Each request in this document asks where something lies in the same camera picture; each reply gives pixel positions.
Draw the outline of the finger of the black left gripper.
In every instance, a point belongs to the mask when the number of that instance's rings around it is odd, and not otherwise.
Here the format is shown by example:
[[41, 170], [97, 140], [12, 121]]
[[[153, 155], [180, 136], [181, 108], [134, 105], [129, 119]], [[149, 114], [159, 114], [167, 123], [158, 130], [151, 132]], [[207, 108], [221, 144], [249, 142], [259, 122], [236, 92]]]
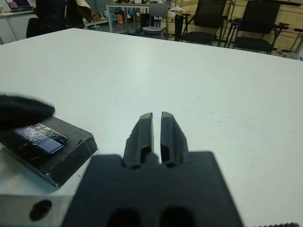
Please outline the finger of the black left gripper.
[[0, 96], [0, 128], [16, 129], [49, 119], [55, 108], [34, 99]]

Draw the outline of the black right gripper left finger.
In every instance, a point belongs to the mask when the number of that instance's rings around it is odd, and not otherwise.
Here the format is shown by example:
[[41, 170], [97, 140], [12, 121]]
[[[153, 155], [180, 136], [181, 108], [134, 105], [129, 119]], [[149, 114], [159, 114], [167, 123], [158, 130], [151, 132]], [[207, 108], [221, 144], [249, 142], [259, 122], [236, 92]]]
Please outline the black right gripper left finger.
[[140, 166], [148, 154], [154, 152], [153, 115], [140, 116], [126, 140], [123, 163], [125, 166]]

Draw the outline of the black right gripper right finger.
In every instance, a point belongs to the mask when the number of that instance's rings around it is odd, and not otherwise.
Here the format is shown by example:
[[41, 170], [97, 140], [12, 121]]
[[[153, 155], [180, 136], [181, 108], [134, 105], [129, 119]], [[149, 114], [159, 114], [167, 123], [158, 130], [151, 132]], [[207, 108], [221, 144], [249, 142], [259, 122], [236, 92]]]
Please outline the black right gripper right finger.
[[169, 112], [161, 114], [160, 153], [163, 165], [180, 165], [188, 153], [187, 139]]

